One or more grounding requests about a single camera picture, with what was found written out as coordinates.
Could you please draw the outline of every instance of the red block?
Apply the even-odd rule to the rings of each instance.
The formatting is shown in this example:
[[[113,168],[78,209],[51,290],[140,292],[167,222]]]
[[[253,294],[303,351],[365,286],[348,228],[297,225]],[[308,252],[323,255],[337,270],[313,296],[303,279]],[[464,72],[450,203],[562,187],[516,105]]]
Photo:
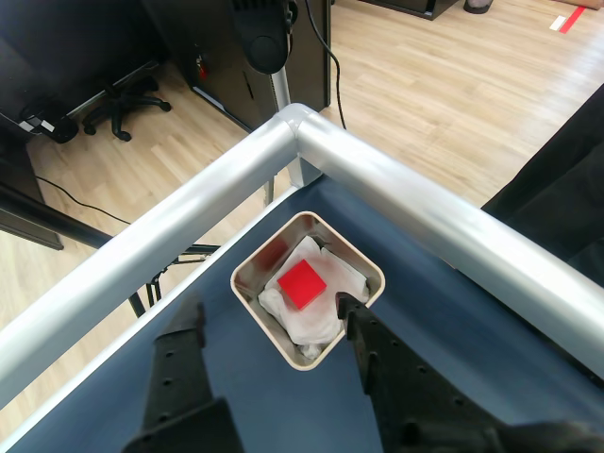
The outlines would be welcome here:
[[[309,305],[327,287],[306,260],[300,261],[277,282],[299,310]]]

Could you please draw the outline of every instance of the aluminum rail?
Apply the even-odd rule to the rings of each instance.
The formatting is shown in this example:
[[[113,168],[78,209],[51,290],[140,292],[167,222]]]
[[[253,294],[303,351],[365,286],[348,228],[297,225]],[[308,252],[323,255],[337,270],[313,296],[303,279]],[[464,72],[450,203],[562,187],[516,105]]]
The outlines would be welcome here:
[[[453,193],[291,105],[0,331],[2,406],[292,160],[295,186],[317,178],[317,169],[338,180],[604,378],[604,290]]]
[[[300,156],[604,378],[604,289],[442,186],[313,113]]]
[[[262,210],[253,220],[240,229],[233,237],[226,241],[217,251],[212,253],[207,260],[188,274],[175,288],[167,295],[161,298],[161,303],[153,306],[143,318],[130,326],[124,333],[116,338],[109,346],[103,349],[98,356],[91,360],[82,371],[77,373],[58,391],[52,394],[44,403],[34,411],[27,419],[17,427],[4,441],[0,442],[0,453],[7,453],[14,445],[19,442],[32,428],[34,428],[50,411],[52,411],[60,402],[65,399],[73,390],[77,388],[84,380],[94,373],[100,366],[109,360],[113,354],[129,342],[144,326],[158,317],[179,295],[181,295],[191,284],[200,278],[220,257],[222,257],[237,241],[239,241],[250,229],[266,217],[271,210],[290,197],[297,191],[297,188],[290,187],[280,195],[271,206]]]
[[[269,120],[0,330],[0,408],[296,156]]]

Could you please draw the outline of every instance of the black fabric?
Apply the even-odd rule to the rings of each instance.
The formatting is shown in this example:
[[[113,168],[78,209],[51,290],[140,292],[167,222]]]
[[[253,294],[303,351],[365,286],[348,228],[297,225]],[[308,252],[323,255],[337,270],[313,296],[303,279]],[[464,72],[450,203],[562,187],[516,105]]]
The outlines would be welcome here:
[[[604,286],[604,87],[483,209]]]

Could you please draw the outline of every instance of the wooden floor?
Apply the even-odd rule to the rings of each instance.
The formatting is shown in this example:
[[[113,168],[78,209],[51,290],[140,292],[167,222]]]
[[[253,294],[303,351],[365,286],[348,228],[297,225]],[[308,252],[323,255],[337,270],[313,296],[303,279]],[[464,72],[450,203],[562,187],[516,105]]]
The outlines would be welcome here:
[[[342,64],[348,129],[480,206],[604,82],[604,13],[587,10],[566,35],[549,30],[574,7],[550,0],[495,0],[486,15],[462,1],[435,22],[355,0],[332,9],[332,47]],[[37,173],[87,203],[133,221],[245,133],[190,92],[172,66],[157,71],[174,109],[126,118],[130,143],[82,132],[64,145],[36,138]],[[324,114],[338,122],[332,105]],[[282,191],[285,176],[278,181]],[[112,234],[124,225],[73,204],[42,183],[47,203]],[[261,194],[208,233],[223,243],[261,209]],[[0,326],[93,253],[64,240],[56,252],[0,233]],[[162,277],[164,292],[193,265]],[[0,439],[134,322],[124,304],[0,412]]]

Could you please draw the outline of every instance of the black cabinet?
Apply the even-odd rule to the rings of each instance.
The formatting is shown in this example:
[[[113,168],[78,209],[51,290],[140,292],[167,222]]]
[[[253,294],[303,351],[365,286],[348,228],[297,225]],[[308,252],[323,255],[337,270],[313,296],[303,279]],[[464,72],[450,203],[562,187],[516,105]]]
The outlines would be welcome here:
[[[458,0],[362,0],[433,21]]]
[[[227,1],[143,0],[189,86],[240,126],[253,130],[277,112],[271,77],[254,71],[243,54]],[[310,2],[329,39],[329,1]],[[329,60],[298,2],[294,48],[286,71],[293,102],[315,110],[329,105]]]

